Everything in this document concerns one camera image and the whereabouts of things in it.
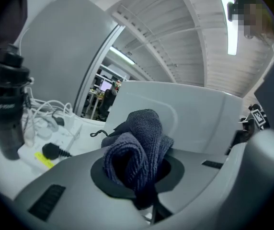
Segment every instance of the yellow label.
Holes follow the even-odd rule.
[[[41,162],[43,163],[46,167],[48,167],[49,169],[51,169],[54,164],[51,162],[50,159],[47,159],[42,153],[40,152],[36,152],[35,153],[35,157]]]

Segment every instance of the blue towel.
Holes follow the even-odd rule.
[[[104,138],[101,147],[107,176],[134,190],[136,196],[151,198],[159,166],[173,139],[162,133],[158,114],[151,109],[138,110]]]

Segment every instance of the black strap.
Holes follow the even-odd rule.
[[[106,136],[108,136],[107,132],[106,132],[105,130],[102,130],[102,129],[100,129],[100,130],[99,130],[98,132],[96,132],[96,133],[91,133],[90,136],[91,136],[91,137],[95,137],[95,136],[97,136],[97,135],[100,134],[100,133],[104,133]]]

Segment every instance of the black water bottle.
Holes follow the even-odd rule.
[[[21,118],[30,72],[17,50],[13,45],[0,49],[0,149],[10,160],[19,158],[17,151],[24,144]]]

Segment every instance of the fluorescent light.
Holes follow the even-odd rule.
[[[125,60],[129,64],[131,64],[131,65],[135,64],[135,62],[133,62],[129,57],[125,56],[124,54],[122,54],[119,50],[115,49],[114,47],[111,46],[110,50],[113,51],[114,53],[116,53],[118,56],[120,56],[123,60]]]
[[[228,54],[235,56],[237,54],[238,43],[238,20],[228,20],[228,3],[234,3],[234,0],[221,0],[228,27]]]

